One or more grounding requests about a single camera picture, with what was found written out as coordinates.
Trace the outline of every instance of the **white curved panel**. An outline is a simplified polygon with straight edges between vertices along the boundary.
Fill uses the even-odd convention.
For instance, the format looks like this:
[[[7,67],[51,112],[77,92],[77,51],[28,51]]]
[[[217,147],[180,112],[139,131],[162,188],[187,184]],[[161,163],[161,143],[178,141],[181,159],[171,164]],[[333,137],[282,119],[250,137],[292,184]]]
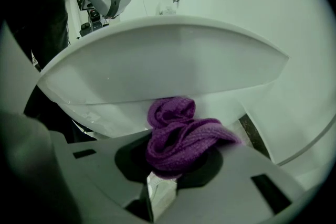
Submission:
[[[230,24],[157,16],[83,37],[48,64],[38,85],[57,103],[143,101],[266,84],[287,60],[268,41]]]
[[[195,118],[216,118],[229,127],[240,119],[246,110],[260,101],[273,83],[235,91],[190,96],[196,103]],[[150,129],[147,113],[154,100],[115,104],[59,106],[75,121],[93,131],[118,137]]]

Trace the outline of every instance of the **purple scarf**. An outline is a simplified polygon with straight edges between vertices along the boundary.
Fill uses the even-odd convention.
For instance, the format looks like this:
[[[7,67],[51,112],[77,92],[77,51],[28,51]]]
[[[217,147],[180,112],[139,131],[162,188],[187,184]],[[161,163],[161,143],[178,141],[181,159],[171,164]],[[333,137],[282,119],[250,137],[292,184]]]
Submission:
[[[225,129],[219,120],[194,120],[194,100],[173,97],[155,101],[148,112],[153,127],[146,160],[154,173],[163,178],[175,178],[218,140],[241,143],[235,134]]]

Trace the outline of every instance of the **purple knitted fabric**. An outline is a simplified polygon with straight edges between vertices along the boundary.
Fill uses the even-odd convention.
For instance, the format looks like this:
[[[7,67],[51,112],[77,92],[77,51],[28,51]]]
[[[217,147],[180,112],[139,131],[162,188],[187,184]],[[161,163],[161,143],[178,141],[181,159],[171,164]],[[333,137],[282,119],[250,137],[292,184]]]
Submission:
[[[219,120],[194,120],[194,100],[182,97],[159,99],[148,112],[153,127],[146,150],[146,160],[163,178],[174,178],[186,172],[218,140],[240,143]]]

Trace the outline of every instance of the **black hole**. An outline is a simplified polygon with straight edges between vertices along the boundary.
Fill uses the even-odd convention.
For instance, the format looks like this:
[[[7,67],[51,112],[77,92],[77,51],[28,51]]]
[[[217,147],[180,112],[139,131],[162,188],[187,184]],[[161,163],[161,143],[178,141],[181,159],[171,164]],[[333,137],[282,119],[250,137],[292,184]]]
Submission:
[[[177,179],[177,189],[202,187],[208,184],[220,171],[223,157],[216,148],[210,148]]]
[[[281,190],[265,174],[251,177],[269,207],[274,214],[280,213],[286,207],[290,206],[290,200],[281,192]]]
[[[147,163],[145,152],[150,136],[138,139],[118,149],[114,161],[120,172],[130,181],[147,184],[152,167]]]
[[[154,222],[152,205],[149,199],[147,185],[142,187],[140,198],[138,200],[132,201],[125,207],[125,209],[139,218],[142,218],[151,223]]]
[[[79,159],[79,158],[83,158],[85,156],[92,155],[94,153],[96,153],[96,151],[94,151],[94,150],[84,150],[84,151],[78,151],[78,152],[73,153],[74,154],[73,156],[76,159]]]

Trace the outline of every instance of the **person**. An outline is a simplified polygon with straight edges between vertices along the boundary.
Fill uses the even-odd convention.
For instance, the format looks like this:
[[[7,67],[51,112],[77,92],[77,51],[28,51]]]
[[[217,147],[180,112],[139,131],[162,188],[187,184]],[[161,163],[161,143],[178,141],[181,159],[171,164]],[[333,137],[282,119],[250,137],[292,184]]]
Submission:
[[[5,0],[4,18],[16,41],[43,69],[68,46],[65,0]]]
[[[3,0],[3,4],[4,19],[16,41],[30,60],[33,53],[42,69],[68,46],[65,0]],[[68,143],[92,140],[37,86],[24,114],[64,134]]]

